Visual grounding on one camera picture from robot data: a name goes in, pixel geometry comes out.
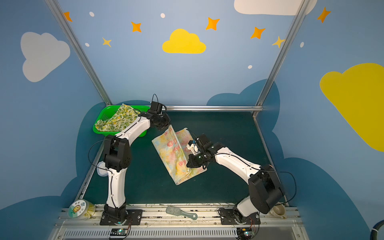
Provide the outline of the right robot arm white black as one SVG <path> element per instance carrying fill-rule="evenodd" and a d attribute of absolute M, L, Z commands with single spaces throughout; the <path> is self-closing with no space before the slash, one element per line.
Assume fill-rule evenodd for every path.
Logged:
<path fill-rule="evenodd" d="M 242 219 L 259 212 L 267 214 L 275 206 L 283 205 L 280 200 L 285 196 L 279 172 L 271 165 L 254 164 L 232 152 L 221 143 L 198 144 L 189 141 L 188 168 L 206 169 L 209 163 L 215 162 L 226 167 L 243 179 L 249 188 L 249 196 L 234 206 L 234 214 Z"/>

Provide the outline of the pastel floral skirt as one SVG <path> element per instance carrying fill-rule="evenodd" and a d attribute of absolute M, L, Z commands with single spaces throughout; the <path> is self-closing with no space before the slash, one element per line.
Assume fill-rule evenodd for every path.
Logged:
<path fill-rule="evenodd" d="M 152 140 L 164 166 L 176 185 L 180 185 L 187 180 L 204 173 L 202 167 L 188 168 L 188 156 L 192 153 L 187 149 L 187 144 L 193 138 L 184 128 L 178 132 L 172 126 L 160 136 Z"/>

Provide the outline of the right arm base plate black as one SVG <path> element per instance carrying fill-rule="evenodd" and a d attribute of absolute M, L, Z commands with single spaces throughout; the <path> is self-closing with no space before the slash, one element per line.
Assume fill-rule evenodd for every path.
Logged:
<path fill-rule="evenodd" d="M 218 214 L 221 225 L 259 225 L 261 223 L 258 212 L 248 217 L 242 217 L 240 213 L 235 212 L 233 209 L 219 208 Z"/>

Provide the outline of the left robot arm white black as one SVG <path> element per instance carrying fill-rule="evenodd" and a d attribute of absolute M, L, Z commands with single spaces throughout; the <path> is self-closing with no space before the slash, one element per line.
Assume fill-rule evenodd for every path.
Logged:
<path fill-rule="evenodd" d="M 124 225 L 126 211 L 125 180 L 132 162 L 132 143 L 149 128 L 163 130 L 170 125 L 166 113 L 149 110 L 139 114 L 128 127 L 114 136 L 107 136 L 104 143 L 104 167 L 97 167 L 108 174 L 108 198 L 102 213 L 101 225 Z"/>

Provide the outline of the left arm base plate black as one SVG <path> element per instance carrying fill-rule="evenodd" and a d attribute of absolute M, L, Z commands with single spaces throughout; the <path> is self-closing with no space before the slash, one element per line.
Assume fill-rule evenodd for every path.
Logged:
<path fill-rule="evenodd" d="M 101 226 L 138 226 L 141 224 L 143 210 L 126 210 L 126 219 L 118 221 L 103 213 L 100 221 Z"/>

